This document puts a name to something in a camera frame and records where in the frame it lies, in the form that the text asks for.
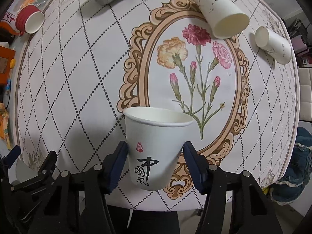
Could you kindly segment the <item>white cup with black calligraphy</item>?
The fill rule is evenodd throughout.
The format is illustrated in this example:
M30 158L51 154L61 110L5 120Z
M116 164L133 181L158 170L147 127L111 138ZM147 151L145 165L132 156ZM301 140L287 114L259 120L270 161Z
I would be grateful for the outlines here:
M131 181L147 191L165 188L194 119L154 107L131 107L123 114Z

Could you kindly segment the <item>white paper cup right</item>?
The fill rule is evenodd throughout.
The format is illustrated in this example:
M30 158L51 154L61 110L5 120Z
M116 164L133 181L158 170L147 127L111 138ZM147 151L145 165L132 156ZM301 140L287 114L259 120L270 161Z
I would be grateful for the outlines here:
M256 45L272 56L278 63L286 65L292 57L291 45L287 39L266 27L259 27L255 32Z

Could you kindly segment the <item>white paper cup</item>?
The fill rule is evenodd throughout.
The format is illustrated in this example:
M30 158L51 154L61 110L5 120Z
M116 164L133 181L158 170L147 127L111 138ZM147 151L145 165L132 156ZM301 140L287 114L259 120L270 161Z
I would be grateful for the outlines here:
M231 0L194 0L214 36L228 39L243 32L250 18Z
M272 56L278 63L286 65L292 57L291 45L287 39L266 27L259 27L255 32L256 45Z

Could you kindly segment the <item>white paper cup centre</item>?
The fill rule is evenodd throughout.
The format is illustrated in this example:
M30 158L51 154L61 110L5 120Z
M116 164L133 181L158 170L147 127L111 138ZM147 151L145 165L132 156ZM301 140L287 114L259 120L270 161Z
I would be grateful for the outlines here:
M231 0L194 0L214 36L228 39L243 32L250 18Z

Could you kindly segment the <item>red ribbed paper cup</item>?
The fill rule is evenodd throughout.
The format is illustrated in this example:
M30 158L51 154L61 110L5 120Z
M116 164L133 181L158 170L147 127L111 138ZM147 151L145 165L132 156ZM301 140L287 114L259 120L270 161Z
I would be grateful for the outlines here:
M43 25L45 20L44 13L35 5L27 5L17 14L15 27L20 34L34 34Z

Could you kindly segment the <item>colourful snack packet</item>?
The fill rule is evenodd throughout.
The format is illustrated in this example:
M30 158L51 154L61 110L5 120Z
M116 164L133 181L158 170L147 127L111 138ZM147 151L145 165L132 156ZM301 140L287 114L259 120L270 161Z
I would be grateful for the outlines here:
M12 149L8 133L9 114L3 103L0 103L0 137L9 150Z

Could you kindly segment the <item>blue crumpled cloth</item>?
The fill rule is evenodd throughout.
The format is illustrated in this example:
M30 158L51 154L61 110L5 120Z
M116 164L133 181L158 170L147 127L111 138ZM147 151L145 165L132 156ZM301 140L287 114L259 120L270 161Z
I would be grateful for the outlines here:
M280 206L291 204L300 197L311 175L311 133L297 128L297 137L284 176L269 187L271 201Z

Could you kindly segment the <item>floral diamond pattern tablecloth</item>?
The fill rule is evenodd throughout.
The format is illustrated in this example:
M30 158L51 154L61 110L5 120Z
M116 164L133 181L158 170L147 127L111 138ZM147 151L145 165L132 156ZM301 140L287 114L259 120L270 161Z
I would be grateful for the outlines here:
M126 137L123 110L189 114L191 141L223 170L248 170L262 188L281 179L295 143L295 59L281 65L257 47L267 27L289 38L263 0L231 0L250 18L228 39L214 36L194 0L52 0L22 52L15 94L16 142L38 170L83 172Z

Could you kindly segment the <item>white padded chair right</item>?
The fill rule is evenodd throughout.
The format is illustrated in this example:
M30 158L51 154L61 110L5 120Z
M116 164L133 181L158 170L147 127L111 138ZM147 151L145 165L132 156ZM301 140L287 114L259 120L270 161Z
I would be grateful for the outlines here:
M312 116L312 78L311 68L299 68L300 113L299 120L311 123Z

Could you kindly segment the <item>orange gift box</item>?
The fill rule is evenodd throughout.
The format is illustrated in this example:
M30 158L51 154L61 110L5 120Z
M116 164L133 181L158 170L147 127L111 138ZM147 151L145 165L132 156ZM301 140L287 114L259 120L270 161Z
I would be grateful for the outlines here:
M11 65L15 66L15 50L0 47L0 85L5 86L9 78Z

